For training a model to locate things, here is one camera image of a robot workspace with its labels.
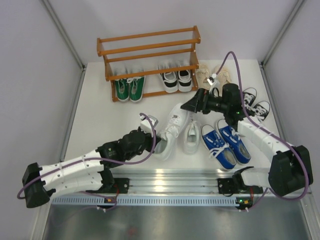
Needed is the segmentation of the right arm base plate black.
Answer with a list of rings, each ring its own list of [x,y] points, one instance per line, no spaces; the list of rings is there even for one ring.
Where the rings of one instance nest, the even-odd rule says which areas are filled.
[[[231,197],[234,194],[262,194],[262,187],[246,186],[242,180],[235,177],[218,178],[217,179],[218,193],[226,197]]]

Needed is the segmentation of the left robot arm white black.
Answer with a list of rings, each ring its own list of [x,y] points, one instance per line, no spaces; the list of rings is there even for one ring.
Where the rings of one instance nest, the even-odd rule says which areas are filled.
[[[76,192],[118,193],[120,184],[114,179],[111,169],[126,165],[144,151],[152,154],[160,140],[159,136],[138,128],[119,140],[106,142],[71,160],[43,166],[32,163],[22,177],[22,199],[26,207],[32,209]]]

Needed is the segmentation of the beige sneaker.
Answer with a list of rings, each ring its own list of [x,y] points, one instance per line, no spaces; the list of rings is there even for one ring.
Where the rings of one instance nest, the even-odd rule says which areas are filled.
[[[213,73],[216,74],[216,79],[219,82],[220,87],[233,82],[230,71],[225,66],[221,67],[220,65],[217,65],[214,68]]]
[[[200,64],[199,68],[195,71],[195,77],[198,83],[198,87],[205,90],[210,90],[213,87],[208,82],[208,78],[211,76],[211,71],[206,64]]]

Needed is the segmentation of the black white sneaker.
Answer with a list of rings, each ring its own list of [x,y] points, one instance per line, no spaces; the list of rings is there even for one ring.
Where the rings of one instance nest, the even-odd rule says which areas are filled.
[[[192,74],[189,69],[176,72],[178,90],[186,93],[192,90]]]
[[[175,71],[158,74],[165,92],[171,94],[178,91],[178,78]]]

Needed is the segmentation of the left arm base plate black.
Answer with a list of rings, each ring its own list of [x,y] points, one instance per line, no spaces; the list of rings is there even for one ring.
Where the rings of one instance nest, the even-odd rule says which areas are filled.
[[[98,190],[87,190],[91,194],[127,194],[130,186],[129,178],[114,178],[113,182],[103,184]]]

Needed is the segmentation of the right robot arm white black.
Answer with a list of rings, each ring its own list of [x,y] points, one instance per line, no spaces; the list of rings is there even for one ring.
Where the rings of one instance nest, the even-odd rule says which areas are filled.
[[[303,145],[293,146],[263,127],[254,112],[245,108],[243,100],[238,85],[228,83],[222,88],[221,96],[198,89],[181,109],[192,113],[222,113],[227,125],[246,137],[270,161],[268,168],[238,170],[233,181],[236,191],[245,193],[257,186],[270,189],[278,197],[297,190],[303,190],[305,195],[314,182],[308,149]]]

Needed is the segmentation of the green sneaker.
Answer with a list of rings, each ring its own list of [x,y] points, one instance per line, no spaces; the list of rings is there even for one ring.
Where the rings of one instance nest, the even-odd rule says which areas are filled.
[[[120,102],[129,100],[129,84],[126,78],[121,78],[114,81],[116,96]]]
[[[137,103],[143,98],[145,80],[145,76],[135,76],[127,79],[129,98],[132,102]]]

